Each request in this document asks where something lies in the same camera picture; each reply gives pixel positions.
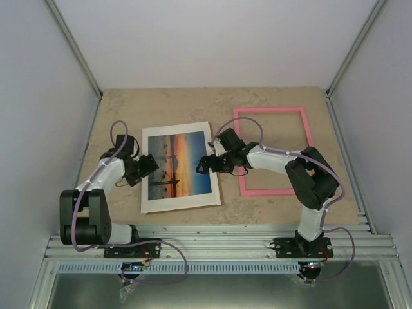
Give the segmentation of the sunset photo print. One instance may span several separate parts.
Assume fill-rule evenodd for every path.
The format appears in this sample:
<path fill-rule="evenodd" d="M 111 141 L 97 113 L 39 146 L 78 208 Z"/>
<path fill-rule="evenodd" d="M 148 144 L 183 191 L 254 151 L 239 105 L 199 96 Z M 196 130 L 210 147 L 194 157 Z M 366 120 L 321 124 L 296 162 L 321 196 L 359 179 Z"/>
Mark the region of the sunset photo print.
<path fill-rule="evenodd" d="M 148 138 L 148 151 L 159 169 L 148 177 L 148 199 L 160 200 L 210 194 L 210 176 L 196 172 L 207 154 L 202 131 Z"/>

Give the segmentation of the white photo mat board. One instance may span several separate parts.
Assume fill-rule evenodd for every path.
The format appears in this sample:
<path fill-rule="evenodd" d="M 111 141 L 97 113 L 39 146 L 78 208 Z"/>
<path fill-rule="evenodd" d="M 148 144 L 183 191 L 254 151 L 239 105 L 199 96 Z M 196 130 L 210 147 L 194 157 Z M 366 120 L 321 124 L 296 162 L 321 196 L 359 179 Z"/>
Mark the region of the white photo mat board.
<path fill-rule="evenodd" d="M 190 124 L 180 124 L 173 126 L 150 127 L 142 130 L 142 153 L 149 155 L 148 138 L 158 135 L 174 135 L 180 133 L 191 133 L 202 131 L 205 135 L 206 156 L 211 155 L 212 149 L 208 142 L 211 141 L 211 126 L 208 122 L 196 122 Z M 192 209 L 195 207 L 207 207 L 221 205 L 218 176 L 214 172 L 207 174 L 210 176 L 212 192 L 195 196 L 185 196 L 180 198 L 168 198 L 160 200 L 148 199 L 148 177 L 142 181 L 141 190 L 141 212 L 144 214 L 166 211 L 177 211 L 182 209 Z"/>

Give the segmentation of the pink picture frame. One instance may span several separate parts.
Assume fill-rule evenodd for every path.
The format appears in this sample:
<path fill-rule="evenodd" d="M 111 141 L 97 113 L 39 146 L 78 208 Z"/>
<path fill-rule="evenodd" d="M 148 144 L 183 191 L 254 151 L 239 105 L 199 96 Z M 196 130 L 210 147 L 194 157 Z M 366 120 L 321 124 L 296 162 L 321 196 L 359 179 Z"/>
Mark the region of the pink picture frame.
<path fill-rule="evenodd" d="M 238 118 L 241 113 L 298 113 L 305 131 L 306 141 L 309 146 L 314 146 L 314 139 L 310 129 L 306 110 L 302 106 L 294 107 L 257 107 L 257 108 L 234 108 L 234 118 Z M 241 196 L 290 196 L 294 195 L 293 189 L 247 189 L 245 175 L 239 178 L 239 191 Z"/>

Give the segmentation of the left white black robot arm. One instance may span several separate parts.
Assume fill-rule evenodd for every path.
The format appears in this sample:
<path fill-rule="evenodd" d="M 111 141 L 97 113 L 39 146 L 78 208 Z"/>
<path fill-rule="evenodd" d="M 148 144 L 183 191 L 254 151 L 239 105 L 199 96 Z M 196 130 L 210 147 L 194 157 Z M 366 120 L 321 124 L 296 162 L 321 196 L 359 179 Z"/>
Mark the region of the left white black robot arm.
<path fill-rule="evenodd" d="M 107 196 L 125 180 L 130 187 L 158 169 L 152 155 L 139 156 L 136 139 L 117 135 L 114 147 L 106 151 L 98 167 L 85 182 L 59 197 L 60 239 L 64 245 L 114 245 L 127 257 L 141 249 L 138 232 L 132 225 L 113 223 Z"/>

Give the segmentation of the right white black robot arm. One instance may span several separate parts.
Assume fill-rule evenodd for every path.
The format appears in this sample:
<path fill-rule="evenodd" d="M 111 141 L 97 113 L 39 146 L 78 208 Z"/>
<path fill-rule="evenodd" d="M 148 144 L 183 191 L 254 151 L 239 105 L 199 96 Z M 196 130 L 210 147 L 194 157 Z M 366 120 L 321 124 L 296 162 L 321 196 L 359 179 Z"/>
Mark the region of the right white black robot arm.
<path fill-rule="evenodd" d="M 235 167 L 242 167 L 246 171 L 262 169 L 287 175 L 303 206 L 294 236 L 295 249 L 303 257 L 318 251 L 324 236 L 326 210 L 341 184 L 316 148 L 289 152 L 257 142 L 246 144 L 233 129 L 225 130 L 209 145 L 213 153 L 200 158 L 196 166 L 199 174 L 232 173 Z"/>

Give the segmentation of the clear plastic bag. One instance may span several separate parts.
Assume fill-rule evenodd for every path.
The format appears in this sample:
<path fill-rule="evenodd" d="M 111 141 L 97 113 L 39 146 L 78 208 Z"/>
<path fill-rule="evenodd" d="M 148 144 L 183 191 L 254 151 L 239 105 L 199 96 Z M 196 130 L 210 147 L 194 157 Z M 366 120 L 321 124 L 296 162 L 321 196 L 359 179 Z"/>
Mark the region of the clear plastic bag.
<path fill-rule="evenodd" d="M 127 298 L 135 291 L 136 283 L 123 282 L 122 288 L 119 290 L 119 301 L 124 304 Z"/>

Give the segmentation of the aluminium rail platform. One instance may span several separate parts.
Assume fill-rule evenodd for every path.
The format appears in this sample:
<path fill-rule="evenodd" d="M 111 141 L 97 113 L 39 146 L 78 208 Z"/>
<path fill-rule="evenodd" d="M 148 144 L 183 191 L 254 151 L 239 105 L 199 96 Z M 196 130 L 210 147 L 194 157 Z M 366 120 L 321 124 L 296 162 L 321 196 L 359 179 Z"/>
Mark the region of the aluminium rail platform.
<path fill-rule="evenodd" d="M 349 234 L 337 231 L 328 234 L 334 260 L 357 261 L 399 259 L 393 238 L 374 234 L 369 218 L 358 214 L 358 225 L 346 225 Z M 163 246 L 162 261 L 179 261 L 181 250 L 189 261 L 275 261 L 276 253 L 269 244 L 277 237 L 294 235 L 296 225 L 140 225 L 143 238 L 161 238 L 174 246 Z"/>

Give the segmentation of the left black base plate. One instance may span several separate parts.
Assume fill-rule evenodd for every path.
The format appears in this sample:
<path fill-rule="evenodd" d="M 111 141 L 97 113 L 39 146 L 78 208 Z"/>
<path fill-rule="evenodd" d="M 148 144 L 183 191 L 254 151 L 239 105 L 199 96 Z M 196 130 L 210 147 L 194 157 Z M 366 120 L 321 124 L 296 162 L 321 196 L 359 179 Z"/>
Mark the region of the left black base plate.
<path fill-rule="evenodd" d="M 162 244 L 159 243 L 160 238 L 142 238 L 140 241 L 147 241 L 143 245 L 134 245 L 132 247 L 121 247 L 115 245 L 113 248 L 108 247 L 104 249 L 103 256 L 106 259 L 116 258 L 140 258 L 140 259 L 154 259 L 159 258 Z"/>

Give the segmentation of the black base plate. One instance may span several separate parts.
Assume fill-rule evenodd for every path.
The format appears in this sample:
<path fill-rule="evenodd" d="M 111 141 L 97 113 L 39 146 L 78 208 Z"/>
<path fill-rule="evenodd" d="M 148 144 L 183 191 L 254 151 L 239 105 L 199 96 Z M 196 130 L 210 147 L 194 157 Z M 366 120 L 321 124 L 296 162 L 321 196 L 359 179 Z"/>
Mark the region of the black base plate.
<path fill-rule="evenodd" d="M 159 258 L 162 244 L 159 243 L 160 238 L 142 238 L 140 241 L 147 241 L 143 245 L 134 245 L 132 247 L 121 247 L 115 245 L 113 248 L 108 247 L 104 249 L 103 256 L 106 259 L 116 258 L 140 258 L 140 259 L 154 259 Z"/>
<path fill-rule="evenodd" d="M 270 248 L 277 258 L 333 258 L 333 247 L 330 238 L 321 237 L 308 242 L 305 239 L 274 238 Z"/>

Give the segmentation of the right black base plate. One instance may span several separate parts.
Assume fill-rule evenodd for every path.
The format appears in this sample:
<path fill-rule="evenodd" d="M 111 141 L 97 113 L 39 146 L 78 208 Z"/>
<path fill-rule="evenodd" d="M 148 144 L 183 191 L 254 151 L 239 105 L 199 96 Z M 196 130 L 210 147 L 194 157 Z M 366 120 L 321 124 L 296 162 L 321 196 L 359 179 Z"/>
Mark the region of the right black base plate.
<path fill-rule="evenodd" d="M 321 237 L 308 242 L 305 239 L 274 238 L 270 248 L 277 258 L 333 258 L 333 247 L 330 238 Z"/>

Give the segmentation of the aluminium corner post left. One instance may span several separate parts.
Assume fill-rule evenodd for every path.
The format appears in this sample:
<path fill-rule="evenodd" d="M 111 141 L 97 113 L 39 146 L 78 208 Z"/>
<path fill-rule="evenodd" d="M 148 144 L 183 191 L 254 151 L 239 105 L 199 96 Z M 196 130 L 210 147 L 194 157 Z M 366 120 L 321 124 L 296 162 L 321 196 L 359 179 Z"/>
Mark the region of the aluminium corner post left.
<path fill-rule="evenodd" d="M 99 87 L 96 78 L 94 77 L 94 74 L 92 73 L 85 57 L 83 56 L 83 53 L 81 52 L 79 45 L 77 44 L 70 27 L 68 26 L 61 10 L 57 6 L 56 1 L 54 0 L 45 0 L 44 1 L 47 9 L 51 13 L 51 16 L 53 17 L 54 21 L 56 22 L 56 25 L 58 29 L 60 30 L 64 40 L 68 44 L 69 49 L 71 50 L 75 60 L 77 61 L 78 65 L 80 66 L 84 76 L 86 77 L 86 80 L 88 81 L 89 85 L 91 86 L 94 94 L 98 98 L 98 100 L 102 99 L 103 92 L 101 88 Z"/>

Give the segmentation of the aluminium corner post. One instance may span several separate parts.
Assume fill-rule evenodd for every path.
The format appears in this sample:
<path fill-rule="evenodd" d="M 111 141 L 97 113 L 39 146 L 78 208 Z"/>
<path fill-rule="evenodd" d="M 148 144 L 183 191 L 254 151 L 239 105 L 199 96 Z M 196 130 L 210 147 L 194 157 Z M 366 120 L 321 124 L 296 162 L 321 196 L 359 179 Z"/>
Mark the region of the aluminium corner post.
<path fill-rule="evenodd" d="M 68 44 L 69 49 L 71 50 L 75 60 L 77 61 L 78 65 L 80 66 L 84 76 L 86 77 L 86 80 L 88 81 L 89 85 L 91 86 L 94 94 L 98 98 L 98 100 L 102 99 L 103 92 L 101 88 L 99 87 L 96 78 L 94 77 L 94 74 L 92 73 L 85 57 L 83 56 L 83 53 L 81 52 L 79 45 L 77 44 L 70 27 L 68 26 L 61 10 L 57 6 L 56 1 L 54 0 L 45 0 L 44 1 L 47 9 L 51 13 L 51 16 L 53 17 L 54 21 L 56 22 L 56 25 L 58 29 L 60 30 L 64 40 Z"/>
<path fill-rule="evenodd" d="M 362 48 L 363 44 L 366 42 L 366 39 L 368 38 L 373 27 L 375 26 L 375 23 L 378 21 L 381 13 L 384 11 L 388 3 L 388 0 L 375 1 L 375 4 L 373 5 L 371 12 L 368 14 L 365 22 L 361 26 L 354 42 L 352 43 L 341 65 L 339 66 L 337 73 L 334 75 L 330 85 L 325 90 L 325 95 L 328 100 L 332 98 L 333 93 L 335 92 L 340 81 L 344 77 L 344 74 L 347 72 L 351 63 L 353 62 L 358 52 Z"/>

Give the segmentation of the aluminium corner post right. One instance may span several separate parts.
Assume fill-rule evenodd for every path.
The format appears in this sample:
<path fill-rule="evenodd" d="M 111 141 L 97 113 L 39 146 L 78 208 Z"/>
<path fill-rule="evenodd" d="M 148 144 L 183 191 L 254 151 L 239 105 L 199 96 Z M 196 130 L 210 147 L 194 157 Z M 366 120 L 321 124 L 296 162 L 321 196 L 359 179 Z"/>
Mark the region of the aluminium corner post right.
<path fill-rule="evenodd" d="M 368 14 L 365 22 L 361 26 L 354 42 L 352 43 L 341 65 L 339 66 L 337 73 L 334 75 L 330 85 L 325 90 L 325 95 L 328 100 L 332 98 L 333 93 L 335 92 L 340 81 L 344 77 L 344 74 L 347 72 L 351 63 L 353 62 L 358 52 L 362 48 L 363 44 L 366 42 L 366 39 L 368 38 L 373 27 L 375 26 L 375 23 L 378 21 L 381 13 L 384 11 L 388 3 L 388 0 L 375 1 L 375 4 L 373 5 L 371 12 Z"/>

